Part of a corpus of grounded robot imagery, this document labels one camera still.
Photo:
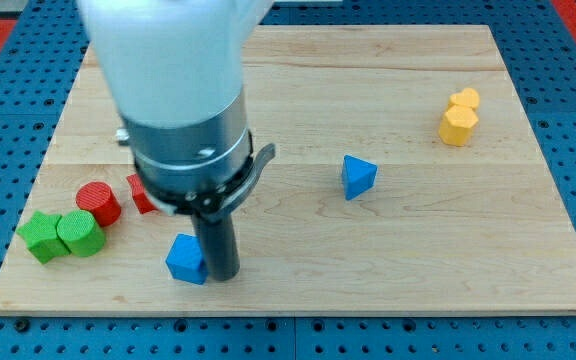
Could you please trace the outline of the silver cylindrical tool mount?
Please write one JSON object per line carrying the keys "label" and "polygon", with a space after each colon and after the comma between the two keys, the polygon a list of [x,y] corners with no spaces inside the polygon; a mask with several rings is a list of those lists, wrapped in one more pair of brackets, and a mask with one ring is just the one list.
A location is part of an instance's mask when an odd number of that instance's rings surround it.
{"label": "silver cylindrical tool mount", "polygon": [[192,124],[146,125],[126,116],[122,121],[147,196],[167,214],[198,215],[210,222],[229,216],[276,153],[272,143],[254,150],[244,94]]}

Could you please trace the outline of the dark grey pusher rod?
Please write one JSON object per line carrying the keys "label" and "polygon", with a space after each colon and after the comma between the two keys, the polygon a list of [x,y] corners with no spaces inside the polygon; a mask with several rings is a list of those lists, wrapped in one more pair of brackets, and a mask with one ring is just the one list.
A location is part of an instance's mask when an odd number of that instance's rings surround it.
{"label": "dark grey pusher rod", "polygon": [[216,281],[234,278],[240,270],[240,259],[232,217],[209,221],[193,214],[191,221],[209,275]]}

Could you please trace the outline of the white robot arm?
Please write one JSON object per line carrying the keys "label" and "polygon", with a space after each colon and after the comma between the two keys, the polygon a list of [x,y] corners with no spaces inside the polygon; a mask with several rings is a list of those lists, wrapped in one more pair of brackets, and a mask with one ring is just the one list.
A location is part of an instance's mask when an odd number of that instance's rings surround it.
{"label": "white robot arm", "polygon": [[149,200],[191,218],[209,274],[240,260],[233,211],[275,148],[253,147],[242,50],[272,0],[79,0]]}

